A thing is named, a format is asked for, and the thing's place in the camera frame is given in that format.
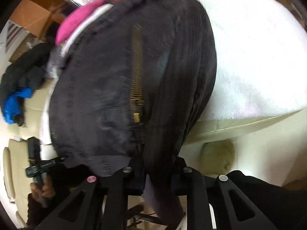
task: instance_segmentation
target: black fabric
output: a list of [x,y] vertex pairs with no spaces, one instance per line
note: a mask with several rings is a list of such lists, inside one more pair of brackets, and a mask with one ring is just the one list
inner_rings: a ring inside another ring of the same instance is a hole
[[[143,49],[140,141],[129,103],[135,25]],[[216,52],[203,6],[196,0],[121,0],[80,34],[65,61],[49,114],[53,145],[69,156],[66,165],[85,164],[109,176],[113,163],[133,156],[142,142],[152,182],[166,183],[214,87]]]
[[69,16],[72,12],[74,12],[78,8],[77,5],[73,3],[67,3],[65,7],[62,9],[61,14],[65,17]]
[[0,202],[0,229],[1,230],[17,230],[11,218]]
[[13,64],[9,65],[0,83],[0,107],[4,114],[4,105],[8,96],[19,88],[38,89],[43,82],[52,44],[41,43],[24,53]]
[[278,230],[307,229],[307,191],[286,190],[238,170],[227,176]]
[[46,34],[45,34],[45,38],[46,41],[50,44],[55,45],[56,42],[56,32],[59,29],[60,24],[58,24],[57,22],[53,21],[50,26],[48,27]]

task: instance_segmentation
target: zipper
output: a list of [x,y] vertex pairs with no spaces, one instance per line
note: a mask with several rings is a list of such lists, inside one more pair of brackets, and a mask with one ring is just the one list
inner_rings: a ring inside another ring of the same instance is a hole
[[142,112],[144,106],[143,92],[142,92],[142,62],[143,62],[143,51],[141,41],[141,27],[135,25],[133,28],[132,36],[132,47],[133,47],[133,74],[132,74],[132,85],[130,93],[130,107],[132,110],[133,118],[135,123],[139,124],[142,121]]

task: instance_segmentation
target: pink cloth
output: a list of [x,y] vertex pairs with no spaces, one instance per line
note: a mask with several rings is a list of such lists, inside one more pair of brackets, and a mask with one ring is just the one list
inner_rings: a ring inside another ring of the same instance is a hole
[[100,7],[104,3],[105,0],[94,0],[72,12],[62,22],[56,33],[56,46],[64,42],[74,32],[74,30],[93,13],[96,8]]

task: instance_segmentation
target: metal bolt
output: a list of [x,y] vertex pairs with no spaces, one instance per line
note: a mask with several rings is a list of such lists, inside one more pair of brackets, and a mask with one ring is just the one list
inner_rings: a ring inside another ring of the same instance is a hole
[[190,167],[184,167],[184,168],[183,168],[183,172],[185,172],[185,173],[191,173],[191,172],[192,172],[192,168],[190,168]]
[[220,175],[219,180],[222,182],[226,182],[228,180],[228,177],[226,175]]
[[123,168],[123,172],[124,172],[124,173],[131,173],[131,172],[132,172],[132,168],[129,167],[129,166],[124,167],[124,168]]

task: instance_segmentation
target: person's hand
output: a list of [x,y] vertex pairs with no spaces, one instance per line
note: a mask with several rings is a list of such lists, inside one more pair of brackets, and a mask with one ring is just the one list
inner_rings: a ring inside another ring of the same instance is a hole
[[30,186],[32,191],[32,198],[40,204],[42,204],[43,197],[51,199],[56,195],[56,192],[52,187],[52,179],[49,175],[46,176],[46,183],[42,188],[37,186],[35,183],[31,183]]

